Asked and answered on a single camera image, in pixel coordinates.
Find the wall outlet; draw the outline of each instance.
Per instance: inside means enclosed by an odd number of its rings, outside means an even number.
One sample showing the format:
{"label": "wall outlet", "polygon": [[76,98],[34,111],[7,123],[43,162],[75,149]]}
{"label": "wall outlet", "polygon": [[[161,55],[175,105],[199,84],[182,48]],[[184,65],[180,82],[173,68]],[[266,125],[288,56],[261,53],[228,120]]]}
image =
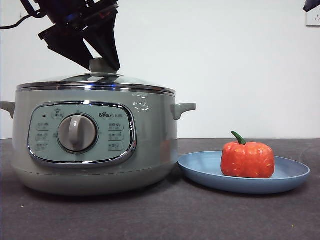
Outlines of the wall outlet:
{"label": "wall outlet", "polygon": [[305,13],[305,26],[320,28],[320,6]]}

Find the gray tabletop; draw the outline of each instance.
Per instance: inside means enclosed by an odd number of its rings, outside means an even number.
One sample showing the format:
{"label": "gray tabletop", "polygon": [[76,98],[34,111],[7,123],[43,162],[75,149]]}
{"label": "gray tabletop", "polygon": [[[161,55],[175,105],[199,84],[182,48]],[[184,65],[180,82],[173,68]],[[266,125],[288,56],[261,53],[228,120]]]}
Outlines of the gray tabletop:
{"label": "gray tabletop", "polygon": [[[221,150],[229,139],[180,139],[179,153]],[[1,140],[1,240],[316,240],[320,236],[320,139],[256,140],[310,167],[299,188],[271,195],[210,189],[178,166],[144,189],[65,197],[24,187]]]}

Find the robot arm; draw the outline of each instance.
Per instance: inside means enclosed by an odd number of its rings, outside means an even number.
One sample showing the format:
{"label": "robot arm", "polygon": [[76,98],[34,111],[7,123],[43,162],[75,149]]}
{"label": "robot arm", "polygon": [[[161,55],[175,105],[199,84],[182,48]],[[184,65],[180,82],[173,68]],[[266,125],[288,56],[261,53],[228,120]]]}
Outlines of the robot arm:
{"label": "robot arm", "polygon": [[305,1],[303,10],[305,10],[306,12],[309,12],[312,9],[318,7],[319,5],[320,5],[320,0],[307,0]]}
{"label": "robot arm", "polygon": [[41,32],[48,48],[89,70],[93,59],[84,39],[103,57],[114,71],[120,69],[114,26],[118,0],[20,0],[28,14],[35,18],[48,16],[54,26]]}

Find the brand logo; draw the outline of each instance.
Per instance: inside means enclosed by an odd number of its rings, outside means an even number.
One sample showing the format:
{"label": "brand logo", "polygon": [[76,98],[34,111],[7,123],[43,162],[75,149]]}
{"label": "brand logo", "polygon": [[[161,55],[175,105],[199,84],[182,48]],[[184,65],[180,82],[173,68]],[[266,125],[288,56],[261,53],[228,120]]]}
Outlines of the brand logo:
{"label": "brand logo", "polygon": [[110,114],[107,112],[99,112],[100,118],[123,118],[124,116],[122,114]]}

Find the black cable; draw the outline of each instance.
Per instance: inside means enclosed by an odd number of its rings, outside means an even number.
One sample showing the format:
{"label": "black cable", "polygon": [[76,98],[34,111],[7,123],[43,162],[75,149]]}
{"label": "black cable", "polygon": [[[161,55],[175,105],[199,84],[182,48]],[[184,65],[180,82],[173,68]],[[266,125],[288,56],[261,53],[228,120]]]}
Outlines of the black cable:
{"label": "black cable", "polygon": [[16,24],[13,24],[13,25],[10,25],[10,26],[0,26],[0,30],[6,30],[6,29],[13,29],[13,28],[16,28],[18,27],[24,20],[28,19],[32,17],[31,15],[27,15],[27,16],[24,16],[23,18],[21,18]]}

